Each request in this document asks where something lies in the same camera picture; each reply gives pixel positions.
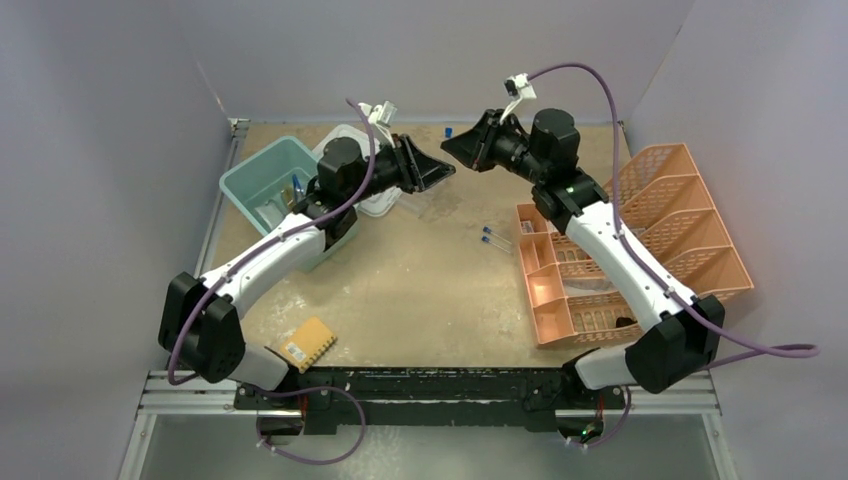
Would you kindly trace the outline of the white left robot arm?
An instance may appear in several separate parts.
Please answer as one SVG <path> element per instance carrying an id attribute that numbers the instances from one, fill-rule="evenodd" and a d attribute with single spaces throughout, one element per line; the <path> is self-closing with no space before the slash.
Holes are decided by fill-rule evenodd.
<path id="1" fill-rule="evenodd" d="M 304 197 L 276 228 L 218 268 L 200 276 L 182 272 L 170 281 L 158 332 L 170 354 L 169 382 L 187 382 L 176 375 L 183 366 L 210 383 L 234 380 L 258 387 L 272 408 L 292 405 L 298 382 L 287 375 L 288 362 L 270 347 L 250 344 L 242 317 L 291 272 L 339 243 L 356 224 L 356 203 L 392 188 L 426 192 L 455 171 L 405 134 L 370 156 L 352 138 L 329 141 Z"/>

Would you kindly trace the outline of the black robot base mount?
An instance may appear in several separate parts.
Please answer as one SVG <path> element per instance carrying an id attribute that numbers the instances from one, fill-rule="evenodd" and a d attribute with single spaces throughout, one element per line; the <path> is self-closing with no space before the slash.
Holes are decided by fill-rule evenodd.
<path id="1" fill-rule="evenodd" d="M 624 392 L 581 390 L 573 378 L 559 367 L 313 367 L 288 374 L 271 393 L 241 384 L 234 406 L 261 415 L 261 430 L 271 435 L 291 419 L 307 435 L 366 423 L 596 437 L 604 414 L 624 406 Z"/>

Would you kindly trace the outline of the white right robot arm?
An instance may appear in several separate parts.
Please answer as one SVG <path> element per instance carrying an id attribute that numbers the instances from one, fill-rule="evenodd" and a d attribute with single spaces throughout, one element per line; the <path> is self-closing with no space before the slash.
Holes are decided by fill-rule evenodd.
<path id="1" fill-rule="evenodd" d="M 513 114 L 486 110 L 442 151 L 478 173 L 501 167 L 532 185 L 537 211 L 582 249 L 623 297 L 643 334 L 564 364 L 561 392 L 576 407 L 601 389 L 638 385 L 661 393 L 714 359 L 725 308 L 669 273 L 633 237 L 601 185 L 579 167 L 581 136 L 571 114 L 547 108 L 525 130 Z"/>

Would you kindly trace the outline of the blue safety glasses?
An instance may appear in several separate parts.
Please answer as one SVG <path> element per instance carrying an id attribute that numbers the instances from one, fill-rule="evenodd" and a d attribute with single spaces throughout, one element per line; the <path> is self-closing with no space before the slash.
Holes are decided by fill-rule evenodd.
<path id="1" fill-rule="evenodd" d="M 299 178 L 296 174 L 293 174 L 292 177 L 292 196 L 295 202 L 299 202 L 300 199 L 304 196 L 304 189 L 299 181 Z"/>

